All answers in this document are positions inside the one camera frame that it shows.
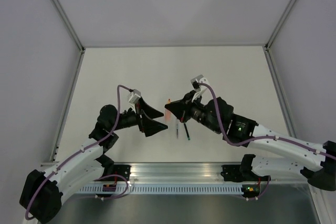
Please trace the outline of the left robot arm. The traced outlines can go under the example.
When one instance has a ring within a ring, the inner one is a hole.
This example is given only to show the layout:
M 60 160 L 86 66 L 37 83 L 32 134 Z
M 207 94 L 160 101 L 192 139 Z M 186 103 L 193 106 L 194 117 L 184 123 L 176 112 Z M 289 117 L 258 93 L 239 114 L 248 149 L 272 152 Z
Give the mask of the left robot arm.
M 48 223 L 87 183 L 99 178 L 110 180 L 114 175 L 114 162 L 106 152 L 119 138 L 111 130 L 137 126 L 149 137 L 167 129 L 167 125 L 157 121 L 163 115 L 143 98 L 138 98 L 122 113 L 114 105 L 103 106 L 93 131 L 75 154 L 44 171 L 35 169 L 27 175 L 19 200 L 26 209 L 26 219 L 35 218 L 40 223 Z

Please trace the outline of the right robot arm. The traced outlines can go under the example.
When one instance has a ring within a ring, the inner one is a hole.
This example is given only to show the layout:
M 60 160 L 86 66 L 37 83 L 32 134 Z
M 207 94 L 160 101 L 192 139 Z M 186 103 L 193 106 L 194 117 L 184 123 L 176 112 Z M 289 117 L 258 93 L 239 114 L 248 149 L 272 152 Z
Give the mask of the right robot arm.
M 194 100 L 193 96 L 191 91 L 183 99 L 166 104 L 165 108 L 181 122 L 193 119 L 209 130 L 223 134 L 223 140 L 231 146 L 258 148 L 295 161 L 303 166 L 299 173 L 310 185 L 335 190 L 335 142 L 317 144 L 286 138 L 254 120 L 235 114 L 233 106 L 220 97 L 203 105 L 201 98 Z

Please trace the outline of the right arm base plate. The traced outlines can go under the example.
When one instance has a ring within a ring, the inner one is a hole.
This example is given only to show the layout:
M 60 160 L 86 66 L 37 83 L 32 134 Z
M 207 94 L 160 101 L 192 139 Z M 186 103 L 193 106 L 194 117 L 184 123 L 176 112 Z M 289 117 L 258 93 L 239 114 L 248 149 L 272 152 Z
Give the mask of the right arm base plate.
M 225 182 L 267 182 L 271 181 L 271 178 L 266 176 L 257 175 L 252 171 L 252 166 L 243 165 L 223 165 L 221 176 Z

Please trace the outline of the grey purple pen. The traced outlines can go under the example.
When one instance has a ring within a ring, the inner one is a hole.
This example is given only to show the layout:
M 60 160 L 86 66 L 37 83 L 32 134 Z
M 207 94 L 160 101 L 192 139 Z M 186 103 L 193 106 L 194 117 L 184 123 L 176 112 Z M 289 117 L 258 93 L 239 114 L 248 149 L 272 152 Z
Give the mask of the grey purple pen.
M 180 124 L 179 120 L 176 119 L 176 121 L 175 121 L 175 133 L 176 133 L 176 138 L 177 139 L 179 139 L 179 124 Z

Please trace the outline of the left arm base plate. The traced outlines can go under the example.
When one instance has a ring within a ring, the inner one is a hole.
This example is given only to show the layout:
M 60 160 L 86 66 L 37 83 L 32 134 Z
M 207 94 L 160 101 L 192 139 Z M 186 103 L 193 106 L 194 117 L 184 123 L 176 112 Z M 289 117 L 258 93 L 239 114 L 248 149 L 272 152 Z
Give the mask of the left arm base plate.
M 114 164 L 112 173 L 120 175 L 120 176 L 124 177 L 126 180 L 129 180 L 130 175 L 131 175 L 131 165 Z

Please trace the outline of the green pen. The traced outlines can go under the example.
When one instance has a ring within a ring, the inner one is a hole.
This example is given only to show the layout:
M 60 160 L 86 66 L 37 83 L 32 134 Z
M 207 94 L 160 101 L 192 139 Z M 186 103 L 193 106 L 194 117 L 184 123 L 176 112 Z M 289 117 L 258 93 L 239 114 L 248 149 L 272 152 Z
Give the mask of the green pen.
M 187 140 L 190 141 L 191 138 L 190 138 L 190 134 L 189 134 L 189 130 L 187 128 L 187 125 L 186 125 L 186 123 L 183 123 L 183 125 L 184 125 L 184 129 L 185 129 L 185 132 L 186 132 Z

